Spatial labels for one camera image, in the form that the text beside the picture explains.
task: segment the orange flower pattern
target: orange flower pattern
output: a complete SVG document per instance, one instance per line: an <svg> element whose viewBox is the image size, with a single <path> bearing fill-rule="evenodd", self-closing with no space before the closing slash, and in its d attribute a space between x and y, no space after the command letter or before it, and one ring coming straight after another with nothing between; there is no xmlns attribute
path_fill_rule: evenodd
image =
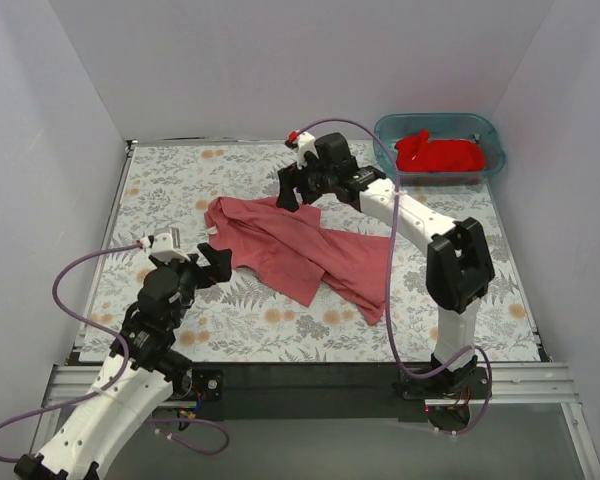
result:
<svg viewBox="0 0 600 480"><path fill-rule="evenodd" d="M372 145L351 142L360 165L374 164ZM208 146L138 146L130 165L111 242L172 225L182 248L194 252L207 241L204 213L219 196L255 199L278 194L276 171L291 157L286 147L263 142ZM472 216L483 225L496 278L482 302L476 338L501 361L538 359L510 253L485 185L410 188L417 200L442 214ZM327 228L387 235L380 222L325 196L321 223ZM417 249L398 239L392 311L396 341L414 360L428 360L437 340L437 309L425 286L426 265ZM93 301L92 318L118 329L138 289L155 267L142 252L108 256ZM194 361L391 361L385 324L366 325L356 305L325 285L305 307L236 269L231 282L196 291L195 304L175 332L174 348ZM83 361L101 361L111 338L88 328Z"/></svg>

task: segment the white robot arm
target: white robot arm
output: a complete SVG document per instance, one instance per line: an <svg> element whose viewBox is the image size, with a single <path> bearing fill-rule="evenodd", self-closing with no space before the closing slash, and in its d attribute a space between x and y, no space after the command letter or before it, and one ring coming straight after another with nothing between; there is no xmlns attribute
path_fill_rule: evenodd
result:
<svg viewBox="0 0 600 480"><path fill-rule="evenodd" d="M128 344L130 361L120 379L103 391L124 364L121 345L113 342L89 389L98 395L77 405L36 455L20 458L15 468L20 478L102 479L133 433L174 392L186 395L196 382L196 390L207 394L208 384L194 378L192 363L171 350L173 332L193 304L197 289L231 278L231 251L200 244L198 250L209 265L199 266L197 254L180 249L176 228L156 230L140 243L157 268L145 278L138 301L129 307L122 324L120 334Z"/></svg>
<svg viewBox="0 0 600 480"><path fill-rule="evenodd" d="M347 141L339 133L314 138L309 133L292 134L285 143L298 153L298 160L278 172L278 206L298 208L294 190L304 203L313 203L324 193L356 210L392 224L394 185L374 167L359 168ZM397 232L427 257L427 288L438 304L438 340L432 366L447 363L463 348L467 351L447 371L451 384L475 366L474 332L480 299L494 277L493 264L482 226L474 219L462 222L441 215L410 197L400 196Z"/></svg>

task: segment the pink t-shirt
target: pink t-shirt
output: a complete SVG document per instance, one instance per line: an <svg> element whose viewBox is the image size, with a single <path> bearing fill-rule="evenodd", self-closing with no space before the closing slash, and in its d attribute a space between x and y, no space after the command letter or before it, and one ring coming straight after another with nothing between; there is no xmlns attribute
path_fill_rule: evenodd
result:
<svg viewBox="0 0 600 480"><path fill-rule="evenodd" d="M205 214L217 227L209 243L233 251L231 267L249 267L260 281L309 306L320 281L355 303L369 325L384 310L389 239L320 227L320 209L276 208L275 198L219 197Z"/></svg>

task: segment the cable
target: cable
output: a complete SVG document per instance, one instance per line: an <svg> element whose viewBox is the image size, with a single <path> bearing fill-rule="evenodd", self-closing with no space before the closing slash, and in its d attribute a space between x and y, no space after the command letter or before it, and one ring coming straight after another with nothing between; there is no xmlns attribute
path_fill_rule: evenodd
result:
<svg viewBox="0 0 600 480"><path fill-rule="evenodd" d="M127 368L127 364L129 363L129 346L127 345L127 342L125 341L125 339L118 332L111 330L110 328L103 327L102 325L98 325L97 323L89 320L88 318L85 318L82 315L69 309L69 307L67 307L64 303L62 303L62 300L60 300L60 297L58 296L58 287L60 286L60 282L62 281L62 279L65 277L65 275L67 273L69 273L69 271L71 271L77 265L80 265L81 263L86 262L87 260L99 257L100 255L106 255L109 253L126 252L128 250L135 250L135 249L139 249L139 248L142 248L142 246L140 244L134 244L134 245L128 245L125 247L109 248L106 250L101 250L98 252L90 253L88 255L80 257L77 260L74 260L69 265L64 267L62 269L62 271L56 277L55 281L53 282L53 288L51 290L52 295L53 295L53 300L56 303L56 305L58 305L60 310L65 312L70 317L73 317L82 323L86 323L90 327L97 328L98 330L102 330L103 332L113 335L116 338L116 340L118 340L118 342L120 342L120 345L122 347L122 352L123 352L122 366L120 367L120 370L118 371L118 373L116 373L113 376L113 378L111 380L109 380L108 383L106 383L105 385L102 386L101 390L106 390L109 387L111 387L114 383L116 383L120 379L120 377L124 373L125 369ZM59 408L76 405L80 402L84 402L85 400L89 400L99 394L100 394L99 392L91 392L91 393L88 393L87 395L83 395L82 397L74 398L72 400L67 400L66 402L57 403L55 405L50 405L48 407L39 408L39 409L32 410L27 413L16 415L15 417L8 418L7 420L0 423L0 430L2 430L3 428L5 428L13 423L19 422L20 420L35 417L36 415L41 415L43 413L51 412L53 410L58 410ZM18 458L10 458L10 457L5 457L3 455L0 455L0 462L18 463L18 460L19 460Z"/></svg>
<svg viewBox="0 0 600 480"><path fill-rule="evenodd" d="M395 341L395 338L393 335L393 325L392 325L392 321L391 321L391 267L393 264L393 252L394 252L395 246L396 246L396 235L398 233L398 215L400 212L400 172L398 171L398 167L396 165L396 160L395 160L394 156L391 154L391 152L389 151L389 148L384 144L384 142L382 140L380 140L380 138L375 133L373 133L371 130L369 130L367 127L365 127L361 123L358 123L354 120L348 120L346 118L338 118L338 117L324 118L321 120L316 120L315 122L312 122L309 125L306 125L304 128L301 128L300 130L297 130L296 132L298 135L300 135L301 133L304 133L307 130L310 130L311 128L316 127L317 125L321 125L323 123L330 123L330 122L348 123L349 125L353 125L355 127L358 127L360 129L364 130L369 136L371 136L371 138L378 145L380 145L380 148L382 148L382 151L384 152L384 154L387 156L388 159L390 159L392 161L391 163L393 165L393 170L394 170L393 186L394 186L395 195L394 195L394 201L393 201L393 216L392 216L392 221L391 221L391 234L389 235L389 258L387 261L387 272L385 275L385 312L386 312L386 317L387 317L386 318L387 337L389 339L389 346L391 347L391 352L393 353L393 358L396 361L396 365L398 366L398 368L400 368L400 370L407 377L410 377L414 380L426 380L428 378L434 377L434 376L438 375L439 373L441 373L442 371L449 368L449 366L451 366L451 364L453 362L455 362L458 358L460 358L466 352L470 351L471 347L467 345L466 347L464 347L460 351L458 351L455 355L453 355L449 360L447 360L442 365L440 365L438 368L434 368L430 372L426 372L426 373L416 373L416 372L409 370L407 368L407 366L400 359L400 353L398 352L398 347L396 346L396 341ZM482 416L484 415L484 413L486 411L487 406L489 405L489 396L491 395L491 383L492 383L491 364L489 363L486 352L481 347L475 346L475 349L478 350L484 357L485 362L487 364L487 370L489 371L489 378L487 379L487 382L489 385L488 386L488 395L487 395L487 399L485 400L482 408L480 409L480 412L478 413L478 416L476 417L476 420L474 422L472 422L470 425L468 425L466 428L464 428L462 430L462 433L471 430L474 427L474 425L477 423L477 421L479 421L482 418Z"/></svg>
<svg viewBox="0 0 600 480"><path fill-rule="evenodd" d="M206 395L202 395L202 397L200 397L200 399L198 400L198 404L193 409L193 414L194 415L197 415L198 412L200 411L200 407L202 407L202 402L204 402L205 398L206 398Z"/></svg>
<svg viewBox="0 0 600 480"><path fill-rule="evenodd" d="M179 437L178 435L174 435L172 433L166 433L160 429L157 430L158 433L163 434L169 440L173 440L174 442L179 443L180 445L187 447L189 450L199 453L200 455L206 455L209 457L213 456L213 455L218 455L219 453L222 453L227 449L227 447L229 446L229 442L231 441L231 436L229 435L229 431L223 425L216 423L216 422L212 422L210 420L203 420L201 418L150 418L145 423L164 424L164 423L175 423L175 422L189 423L189 424L195 423L198 425L206 425L208 427L213 427L217 430L220 430L220 432L224 435L224 443L222 444L221 447L217 448L216 450L208 450L205 448L200 448L192 443L189 443L186 440L184 440L182 437Z"/></svg>

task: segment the table surface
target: table surface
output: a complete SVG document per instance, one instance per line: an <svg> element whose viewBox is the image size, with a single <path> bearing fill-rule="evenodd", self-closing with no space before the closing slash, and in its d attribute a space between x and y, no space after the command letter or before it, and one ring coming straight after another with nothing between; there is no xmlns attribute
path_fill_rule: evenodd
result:
<svg viewBox="0 0 600 480"><path fill-rule="evenodd" d="M352 142L361 165L374 163L368 142ZM180 229L186 251L208 240L203 214L218 196L255 199L278 193L276 172L294 161L279 143L209 143L136 147L117 208L111 246L127 245L156 228ZM413 187L409 194L455 218L472 216L487 235L496 277L484 298L476 344L494 361L539 360L531 321L511 254L486 184ZM389 235L374 218L321 198L322 225L364 234ZM91 318L119 329L152 264L144 253L109 256L101 270ZM404 360L426 361L437 337L437 309L425 287L425 259L399 238L392 274L392 314ZM111 337L86 331L80 360L102 361ZM177 332L174 348L193 361L383 362L392 360L384 320L368 326L355 305L322 284L303 307L238 269L229 283L196 292L196 302Z"/></svg>

